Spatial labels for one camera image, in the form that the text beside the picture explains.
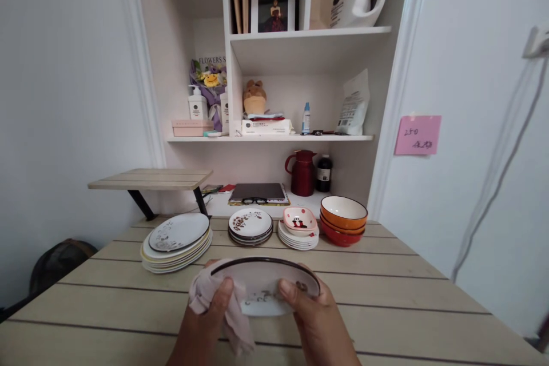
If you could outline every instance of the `sticky note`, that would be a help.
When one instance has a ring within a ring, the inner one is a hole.
[[[396,138],[395,154],[436,154],[442,116],[403,116]]]

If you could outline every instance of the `plush bear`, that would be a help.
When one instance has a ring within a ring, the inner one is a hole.
[[[267,102],[267,94],[263,90],[263,82],[259,80],[254,82],[250,80],[246,84],[246,90],[242,94],[244,102],[244,110],[248,114],[265,114],[265,103]]]
[[[244,90],[244,95],[242,96],[242,99],[246,100],[248,97],[253,96],[262,97],[267,100],[267,94],[265,93],[265,90],[263,90],[263,82],[261,80],[259,80],[258,82],[250,80],[248,81],[248,84],[246,84],[246,90]]]

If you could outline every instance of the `hand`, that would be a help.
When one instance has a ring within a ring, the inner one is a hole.
[[[217,260],[210,260],[205,267]],[[207,312],[197,315],[187,306],[176,345],[166,366],[206,366],[211,364],[225,311],[233,293],[233,281],[226,278],[213,296]]]
[[[310,299],[286,279],[279,281],[279,291],[295,310],[301,345],[309,366],[360,366],[353,342],[332,292],[319,279],[320,295]]]

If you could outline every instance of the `red thermos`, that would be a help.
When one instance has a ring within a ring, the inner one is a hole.
[[[315,165],[313,164],[313,153],[310,150],[298,150],[296,154],[291,155],[286,159],[284,168],[292,175],[292,193],[298,196],[312,196],[315,192]],[[288,164],[292,157],[296,158],[293,169],[288,170]]]

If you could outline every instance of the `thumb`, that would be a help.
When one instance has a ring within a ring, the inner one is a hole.
[[[284,300],[294,309],[305,321],[316,311],[316,303],[311,300],[297,286],[286,280],[279,280],[279,291]]]
[[[227,307],[229,306],[230,298],[233,294],[233,280],[227,277],[223,280],[223,283],[219,286],[215,295],[213,295],[212,303],[206,314],[208,321],[212,323],[212,326],[221,326]]]

